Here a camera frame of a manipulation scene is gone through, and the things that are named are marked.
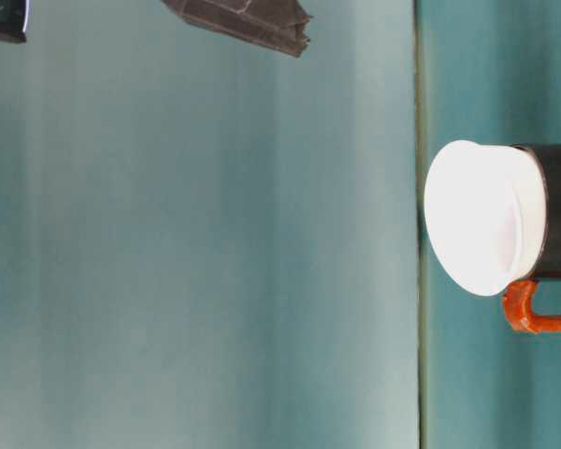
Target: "mug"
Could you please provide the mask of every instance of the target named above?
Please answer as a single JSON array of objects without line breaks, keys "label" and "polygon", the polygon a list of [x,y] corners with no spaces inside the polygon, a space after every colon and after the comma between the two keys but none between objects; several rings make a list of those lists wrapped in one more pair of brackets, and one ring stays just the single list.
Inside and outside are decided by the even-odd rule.
[{"label": "mug", "polygon": [[561,332],[561,315],[532,311],[541,279],[561,279],[561,145],[445,146],[424,188],[428,237],[461,287],[503,290],[513,329]]}]

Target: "teal background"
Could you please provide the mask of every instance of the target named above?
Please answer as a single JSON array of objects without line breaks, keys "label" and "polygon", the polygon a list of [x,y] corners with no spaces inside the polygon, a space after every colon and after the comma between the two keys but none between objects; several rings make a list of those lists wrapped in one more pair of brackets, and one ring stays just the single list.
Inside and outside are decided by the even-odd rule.
[{"label": "teal background", "polygon": [[[561,1],[418,5],[420,175],[447,142],[561,142]],[[561,336],[516,335],[498,298],[423,247],[424,447],[561,448]],[[561,282],[536,308],[561,312]]]},{"label": "teal background", "polygon": [[0,43],[0,448],[418,445],[413,20],[302,60],[160,2]]}]

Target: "teal wall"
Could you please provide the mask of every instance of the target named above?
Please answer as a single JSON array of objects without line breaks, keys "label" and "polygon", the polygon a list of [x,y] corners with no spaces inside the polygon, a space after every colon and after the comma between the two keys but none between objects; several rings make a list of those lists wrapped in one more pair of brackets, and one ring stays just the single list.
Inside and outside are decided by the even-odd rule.
[{"label": "teal wall", "polygon": [[[561,143],[561,1],[422,0],[425,173],[445,143]],[[498,298],[457,287],[424,246],[428,449],[561,448],[561,335],[514,334]],[[561,283],[538,311],[561,312]]]},{"label": "teal wall", "polygon": [[0,448],[417,445],[411,7],[306,6],[301,61],[156,1],[0,44]]},{"label": "teal wall", "polygon": [[413,448],[412,5],[311,0],[277,65],[275,424],[283,448]]}]

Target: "orange mug handle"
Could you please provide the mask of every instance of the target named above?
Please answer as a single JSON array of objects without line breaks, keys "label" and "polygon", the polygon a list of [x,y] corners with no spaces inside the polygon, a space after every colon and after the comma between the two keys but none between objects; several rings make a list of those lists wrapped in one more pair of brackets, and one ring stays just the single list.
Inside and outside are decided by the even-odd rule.
[{"label": "orange mug handle", "polygon": [[518,332],[561,332],[561,315],[536,315],[532,311],[532,297],[538,287],[538,281],[532,280],[516,281],[507,287],[503,296],[507,321]]}]

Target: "black object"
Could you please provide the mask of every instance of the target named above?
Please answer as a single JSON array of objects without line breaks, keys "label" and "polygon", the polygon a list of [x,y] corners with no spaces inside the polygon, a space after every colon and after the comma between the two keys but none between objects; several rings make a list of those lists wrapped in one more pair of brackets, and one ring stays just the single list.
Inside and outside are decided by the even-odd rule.
[{"label": "black object", "polygon": [[516,145],[533,154],[547,196],[547,230],[542,252],[529,277],[561,278],[561,145]]},{"label": "black object", "polygon": [[29,0],[0,0],[0,40],[26,42],[28,16]]},{"label": "black object", "polygon": [[299,57],[311,16],[297,0],[162,0],[191,25]]}]

